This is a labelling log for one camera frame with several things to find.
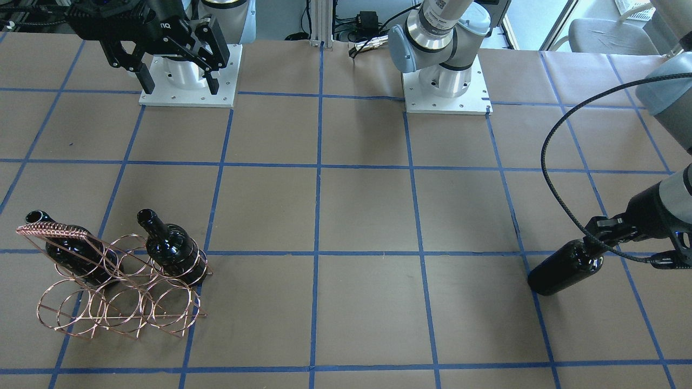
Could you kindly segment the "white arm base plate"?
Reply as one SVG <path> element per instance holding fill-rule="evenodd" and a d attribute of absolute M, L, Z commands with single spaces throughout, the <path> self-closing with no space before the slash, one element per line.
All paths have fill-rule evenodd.
<path fill-rule="evenodd" d="M 233 108 L 244 46 L 233 44 L 228 45 L 228 49 L 228 65 L 212 72 L 218 81 L 217 94 L 210 93 L 203 70 L 194 63 L 155 56 L 149 69 L 155 84 L 154 91 L 151 94 L 141 93 L 139 103 L 144 106 Z"/>
<path fill-rule="evenodd" d="M 402 75 L 406 111 L 426 114 L 492 114 L 480 59 L 463 71 L 441 65 Z"/>

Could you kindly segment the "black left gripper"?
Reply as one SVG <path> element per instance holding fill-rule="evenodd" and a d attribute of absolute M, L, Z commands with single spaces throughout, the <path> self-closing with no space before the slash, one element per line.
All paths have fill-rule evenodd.
<path fill-rule="evenodd" d="M 586 230 L 596 238 L 583 237 L 587 256 L 602 256 L 605 246 L 668 238 L 673 244 L 672 250 L 635 260 L 654 268 L 690 268 L 690 244 L 684 242 L 684 234 L 690 234 L 690 217 L 664 205 L 660 187 L 656 184 L 636 194 L 628 202 L 626 211 L 613 218 L 593 217 Z"/>

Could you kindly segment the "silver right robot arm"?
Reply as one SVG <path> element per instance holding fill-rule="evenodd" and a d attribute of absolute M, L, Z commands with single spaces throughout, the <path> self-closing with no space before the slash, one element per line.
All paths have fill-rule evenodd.
<path fill-rule="evenodd" d="M 124 68 L 150 95 L 156 84 L 145 54 L 165 58 L 173 85 L 218 94 L 214 76 L 228 66 L 230 45 L 256 37 L 253 1 L 73 1 L 65 12 L 69 27 L 101 44 L 107 62 Z"/>

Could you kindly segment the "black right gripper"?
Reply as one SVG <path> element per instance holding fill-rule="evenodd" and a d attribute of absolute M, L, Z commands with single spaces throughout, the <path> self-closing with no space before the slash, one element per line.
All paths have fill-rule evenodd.
<path fill-rule="evenodd" d="M 212 72 L 227 66 L 230 52 L 211 14 L 193 19 L 181 1 L 74 1 L 66 20 L 83 40 L 101 43 L 111 67 L 135 71 L 147 95 L 156 84 L 142 63 L 146 53 L 197 64 L 211 95 L 218 94 Z"/>

